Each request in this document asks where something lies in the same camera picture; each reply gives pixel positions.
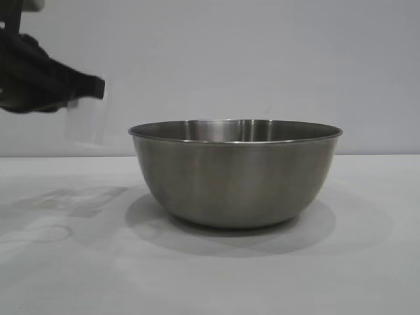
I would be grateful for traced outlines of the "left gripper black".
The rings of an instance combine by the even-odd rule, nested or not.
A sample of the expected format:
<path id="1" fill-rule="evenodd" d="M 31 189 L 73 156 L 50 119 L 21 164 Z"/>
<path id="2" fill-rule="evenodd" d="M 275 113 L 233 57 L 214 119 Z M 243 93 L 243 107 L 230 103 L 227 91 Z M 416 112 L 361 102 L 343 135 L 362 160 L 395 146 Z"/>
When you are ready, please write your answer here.
<path id="1" fill-rule="evenodd" d="M 1 11 L 1 109 L 13 114 L 55 113 L 69 98 L 33 98 L 32 84 L 25 78 L 28 62 L 43 75 L 70 92 L 71 98 L 102 100 L 105 80 L 52 59 L 38 41 L 20 32 L 22 11 Z"/>

